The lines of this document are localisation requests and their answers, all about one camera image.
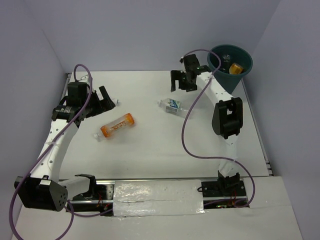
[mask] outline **trash can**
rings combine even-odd
[[[212,48],[211,51],[221,59],[221,67],[215,72],[214,77],[229,94],[232,94],[240,80],[251,71],[253,60],[249,53],[234,45],[219,45]],[[208,54],[207,61],[209,68],[212,71],[216,70],[219,61],[213,54]],[[242,73],[229,74],[229,67],[233,63],[243,67]]]

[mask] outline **bottle label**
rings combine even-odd
[[[165,111],[170,114],[177,115],[181,102],[169,98],[168,105],[165,107]]]

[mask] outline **dark green bin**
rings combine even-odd
[[[215,79],[220,83],[220,85],[228,93],[232,94],[240,80],[251,71],[253,60],[249,53],[234,45],[219,45],[212,48],[211,51],[217,54],[221,60],[223,60],[223,55],[230,55],[231,64],[237,63],[243,67],[243,72],[241,74],[228,74],[220,70],[214,74]],[[209,68],[212,71],[214,71],[219,65],[218,59],[211,53],[208,54],[207,61]]]

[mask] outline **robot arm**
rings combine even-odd
[[[195,54],[187,55],[180,60],[184,70],[171,71],[171,92],[179,89],[187,92],[203,89],[212,77],[211,70],[206,65],[200,65]],[[214,105],[212,129],[219,136],[220,149],[223,156],[237,159],[237,140],[243,126],[243,104],[239,97],[233,97],[213,77],[205,94]],[[221,160],[218,171],[224,181],[233,178],[234,184],[239,182],[240,176],[237,165],[231,161]]]
[[[18,192],[26,208],[61,211],[66,201],[71,200],[74,196],[83,194],[85,197],[90,197],[94,194],[96,186],[94,176],[79,174],[59,182],[59,173],[69,144],[77,133],[81,122],[85,118],[99,115],[115,107],[104,86],[99,87],[100,93],[92,89],[90,100],[83,114],[63,132],[56,142],[52,142],[80,111],[88,97],[89,89],[88,77],[69,83],[67,95],[53,109],[50,132],[40,154],[47,149],[48,145],[53,146],[34,167]],[[16,179],[15,188],[21,180],[22,177]]]

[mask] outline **white table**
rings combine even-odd
[[[74,218],[65,240],[302,240],[281,177],[255,178],[250,208],[206,210],[186,216]],[[248,195],[251,183],[244,181]],[[22,207],[17,231],[26,240],[55,239],[69,224],[70,213]]]
[[[77,78],[86,73],[78,72]],[[184,119],[164,112],[160,99],[172,98],[191,105],[200,91],[180,89],[170,93],[169,71],[97,71],[92,72],[93,87],[105,86],[120,106],[84,120],[65,155],[60,179],[75,174],[91,174],[97,179],[159,179],[217,177],[219,160],[201,160],[187,155],[181,143]],[[247,98],[240,83],[235,97],[243,101],[243,128],[238,138],[239,161],[255,176],[268,176]],[[214,106],[204,95],[196,105],[185,131],[189,150],[200,156],[223,156],[218,136],[212,129]],[[135,126],[117,132],[112,139],[97,142],[93,134],[100,127],[126,113],[131,113]],[[247,174],[240,169],[240,175]]]

